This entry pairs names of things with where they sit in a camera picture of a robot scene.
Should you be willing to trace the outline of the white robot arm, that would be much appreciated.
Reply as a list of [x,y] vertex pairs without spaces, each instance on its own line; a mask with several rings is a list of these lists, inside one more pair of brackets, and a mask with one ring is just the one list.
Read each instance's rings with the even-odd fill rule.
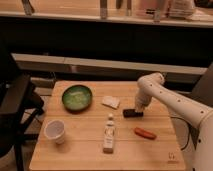
[[163,86],[164,76],[155,72],[141,76],[137,81],[135,111],[143,112],[156,98],[199,130],[195,150],[194,171],[213,171],[213,107],[180,95]]

